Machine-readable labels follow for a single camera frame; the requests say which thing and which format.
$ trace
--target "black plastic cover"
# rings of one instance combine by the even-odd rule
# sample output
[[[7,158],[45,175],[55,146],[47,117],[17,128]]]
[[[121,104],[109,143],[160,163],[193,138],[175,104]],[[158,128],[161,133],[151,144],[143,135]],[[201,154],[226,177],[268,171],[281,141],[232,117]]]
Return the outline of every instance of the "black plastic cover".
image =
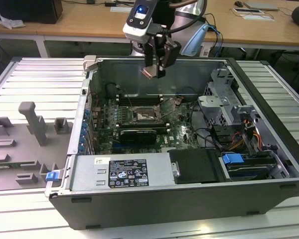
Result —
[[[175,178],[175,183],[225,182],[217,153],[217,150],[211,148],[170,150],[170,161],[178,164],[180,172],[180,176]]]

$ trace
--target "table leg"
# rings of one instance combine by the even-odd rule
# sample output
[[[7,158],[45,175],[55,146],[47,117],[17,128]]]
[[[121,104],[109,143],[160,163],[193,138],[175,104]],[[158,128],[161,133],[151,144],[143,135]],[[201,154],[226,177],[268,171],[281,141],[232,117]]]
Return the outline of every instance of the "table leg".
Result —
[[[36,46],[38,47],[40,56],[42,58],[50,57],[50,53],[49,53],[48,49],[45,47],[45,44],[44,44],[44,37],[43,36],[38,36],[37,39],[35,39],[35,42],[36,42]]]

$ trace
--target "computer case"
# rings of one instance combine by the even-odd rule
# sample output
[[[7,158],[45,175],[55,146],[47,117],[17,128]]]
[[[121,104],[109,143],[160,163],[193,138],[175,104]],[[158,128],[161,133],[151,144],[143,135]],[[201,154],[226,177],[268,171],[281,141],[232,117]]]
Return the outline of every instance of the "computer case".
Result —
[[[62,11],[61,0],[0,0],[1,16],[12,20],[55,24]]]

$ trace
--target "blue clip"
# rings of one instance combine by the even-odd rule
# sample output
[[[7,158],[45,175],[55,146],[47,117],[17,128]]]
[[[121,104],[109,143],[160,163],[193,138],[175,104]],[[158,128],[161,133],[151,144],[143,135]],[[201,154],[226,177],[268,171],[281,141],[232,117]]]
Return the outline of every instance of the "blue clip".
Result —
[[[58,182],[59,181],[59,172],[48,172],[46,174],[45,180],[47,182]]]
[[[85,136],[85,135],[86,135],[86,130],[84,130],[84,129],[81,130],[81,135],[82,135],[82,136]]]
[[[228,163],[244,163],[244,159],[239,153],[226,153],[222,156],[222,159],[225,164]]]
[[[79,145],[79,151],[83,151],[85,147],[83,145]]]
[[[86,129],[88,127],[87,123],[82,123],[82,128]]]
[[[80,143],[84,143],[85,140],[86,140],[86,138],[85,138],[84,136],[81,136],[80,139],[79,139],[79,142],[80,142]]]

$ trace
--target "floor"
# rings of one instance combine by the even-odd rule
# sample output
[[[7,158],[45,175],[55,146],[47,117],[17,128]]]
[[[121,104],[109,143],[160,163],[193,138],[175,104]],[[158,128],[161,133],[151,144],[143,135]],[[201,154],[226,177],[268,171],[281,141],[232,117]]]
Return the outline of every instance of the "floor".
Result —
[[[0,39],[0,45],[8,56],[0,49],[0,74],[9,63],[10,57],[39,57],[36,44],[31,40],[10,40]],[[80,53],[80,47],[74,42],[47,41],[47,48],[51,57],[84,57],[85,55],[107,55],[107,56],[128,56],[131,53],[131,46],[126,43],[83,43],[85,52]],[[210,56],[217,51],[217,48],[210,53]],[[247,60],[253,57],[254,49],[246,49]],[[261,50],[257,60],[272,61],[273,50]],[[237,48],[225,48],[222,57],[233,57],[241,60],[243,54]],[[275,70],[288,82],[292,83],[294,89],[299,92],[299,70],[294,70],[298,56],[284,54],[276,63]]]

